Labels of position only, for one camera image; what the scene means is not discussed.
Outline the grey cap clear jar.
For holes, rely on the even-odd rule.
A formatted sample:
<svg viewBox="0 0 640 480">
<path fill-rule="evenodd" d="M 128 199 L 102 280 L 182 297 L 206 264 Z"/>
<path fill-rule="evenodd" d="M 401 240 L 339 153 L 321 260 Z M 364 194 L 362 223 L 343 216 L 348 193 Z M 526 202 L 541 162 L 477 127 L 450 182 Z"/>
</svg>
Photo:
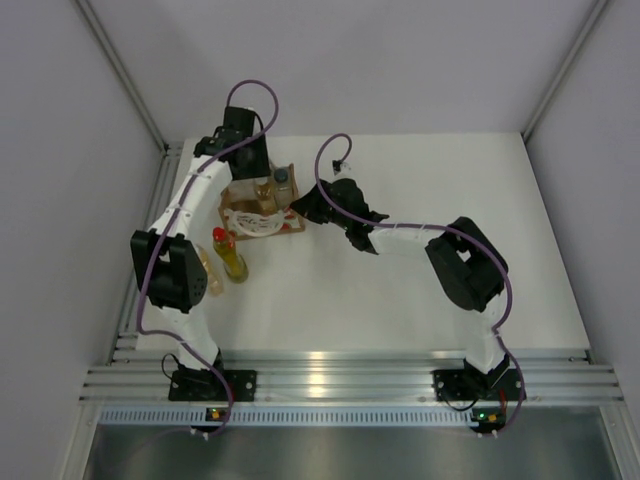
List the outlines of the grey cap clear jar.
<svg viewBox="0 0 640 480">
<path fill-rule="evenodd" d="M 273 187 L 279 209 L 285 210 L 293 200 L 292 183 L 288 168 L 279 167 L 273 171 Z"/>
</svg>

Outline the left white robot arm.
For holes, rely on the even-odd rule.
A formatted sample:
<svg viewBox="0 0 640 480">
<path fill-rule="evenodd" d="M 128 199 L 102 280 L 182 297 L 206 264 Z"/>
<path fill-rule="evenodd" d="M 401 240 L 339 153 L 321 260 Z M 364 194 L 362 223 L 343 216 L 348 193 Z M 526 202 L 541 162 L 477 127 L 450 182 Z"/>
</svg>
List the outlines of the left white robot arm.
<svg viewBox="0 0 640 480">
<path fill-rule="evenodd" d="M 226 105 L 222 125 L 196 143 L 168 206 L 130 240 L 139 291 L 136 331 L 174 340 L 180 363 L 195 370 L 191 387 L 207 400 L 224 392 L 226 376 L 214 368 L 220 348 L 199 306 L 208 278 L 194 237 L 232 182 L 270 174 L 265 135 L 271 126 L 250 108 Z"/>
</svg>

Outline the burlap watermelon canvas bag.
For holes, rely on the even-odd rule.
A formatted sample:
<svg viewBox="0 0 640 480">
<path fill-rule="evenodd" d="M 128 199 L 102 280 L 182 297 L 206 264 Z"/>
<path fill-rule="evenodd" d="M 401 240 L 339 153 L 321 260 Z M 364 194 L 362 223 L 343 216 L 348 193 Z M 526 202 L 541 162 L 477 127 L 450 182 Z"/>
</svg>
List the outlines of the burlap watermelon canvas bag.
<svg viewBox="0 0 640 480">
<path fill-rule="evenodd" d="M 294 164 L 275 166 L 271 164 L 271 175 L 262 178 L 270 180 L 273 193 L 273 171 L 276 168 L 289 169 L 291 177 L 293 200 L 299 198 L 298 185 L 295 177 Z M 290 209 L 280 210 L 272 215 L 264 215 L 254 193 L 254 180 L 235 180 L 221 194 L 218 207 L 224 227 L 238 241 L 258 239 L 274 235 L 301 233 L 305 231 L 305 220 Z"/>
</svg>

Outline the red cap yellow bottle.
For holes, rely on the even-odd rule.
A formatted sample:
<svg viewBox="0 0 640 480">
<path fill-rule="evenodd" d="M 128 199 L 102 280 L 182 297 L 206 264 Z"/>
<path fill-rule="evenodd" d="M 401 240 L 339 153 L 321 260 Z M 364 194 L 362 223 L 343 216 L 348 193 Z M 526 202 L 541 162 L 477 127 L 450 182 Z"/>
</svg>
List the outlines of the red cap yellow bottle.
<svg viewBox="0 0 640 480">
<path fill-rule="evenodd" d="M 229 280 L 236 284 L 244 283 L 249 270 L 244 258 L 238 253 L 234 237 L 224 228 L 215 227 L 212 231 L 213 248 L 223 262 Z"/>
</svg>

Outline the white cap amber bottle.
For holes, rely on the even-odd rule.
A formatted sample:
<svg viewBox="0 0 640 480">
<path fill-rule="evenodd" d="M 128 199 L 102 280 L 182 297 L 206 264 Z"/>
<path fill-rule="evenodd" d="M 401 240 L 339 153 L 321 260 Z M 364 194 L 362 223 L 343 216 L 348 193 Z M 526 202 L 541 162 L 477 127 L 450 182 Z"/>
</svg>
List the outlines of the white cap amber bottle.
<svg viewBox="0 0 640 480">
<path fill-rule="evenodd" d="M 207 275 L 207 290 L 212 297 L 221 296 L 224 293 L 224 286 L 221 277 L 215 269 L 207 251 L 202 246 L 197 246 L 199 259 Z"/>
<path fill-rule="evenodd" d="M 261 212 L 264 215 L 276 213 L 278 208 L 270 180 L 268 178 L 255 179 L 253 188 Z"/>
</svg>

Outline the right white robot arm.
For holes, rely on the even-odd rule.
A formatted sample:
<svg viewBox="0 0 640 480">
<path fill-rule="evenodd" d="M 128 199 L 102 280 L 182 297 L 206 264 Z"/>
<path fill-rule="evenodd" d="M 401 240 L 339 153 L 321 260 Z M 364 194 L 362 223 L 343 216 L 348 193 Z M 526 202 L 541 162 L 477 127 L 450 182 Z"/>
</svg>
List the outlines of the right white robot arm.
<svg viewBox="0 0 640 480">
<path fill-rule="evenodd" d="M 513 292 L 506 261 L 476 223 L 468 217 L 445 226 L 388 223 L 351 178 L 318 179 L 290 208 L 313 223 L 339 226 L 359 251 L 428 261 L 445 296 L 465 312 L 463 367 L 449 374 L 437 395 L 443 401 L 495 395 L 510 366 L 499 330 L 511 313 Z"/>
</svg>

